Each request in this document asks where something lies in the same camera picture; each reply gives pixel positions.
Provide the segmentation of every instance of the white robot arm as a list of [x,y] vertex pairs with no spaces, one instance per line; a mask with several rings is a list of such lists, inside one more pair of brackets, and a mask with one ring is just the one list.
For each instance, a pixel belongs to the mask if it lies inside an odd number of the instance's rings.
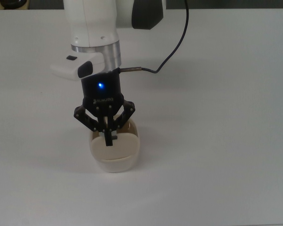
[[[152,29],[164,16],[166,0],[64,0],[64,7],[72,51],[51,68],[59,77],[80,80],[118,68],[121,53],[117,27]],[[79,75],[80,66],[88,61],[92,69]]]
[[[104,134],[106,146],[113,146],[117,137],[112,134],[121,129],[135,112],[133,102],[121,93],[121,72],[148,71],[157,73],[176,52],[175,50],[153,71],[147,68],[120,69],[121,52],[117,27],[152,29],[164,17],[166,0],[64,0],[65,12],[71,30],[71,50],[52,65],[53,74],[81,80],[83,105],[75,109],[74,117],[93,132]],[[123,113],[115,118],[121,107]],[[97,120],[89,117],[88,110]]]

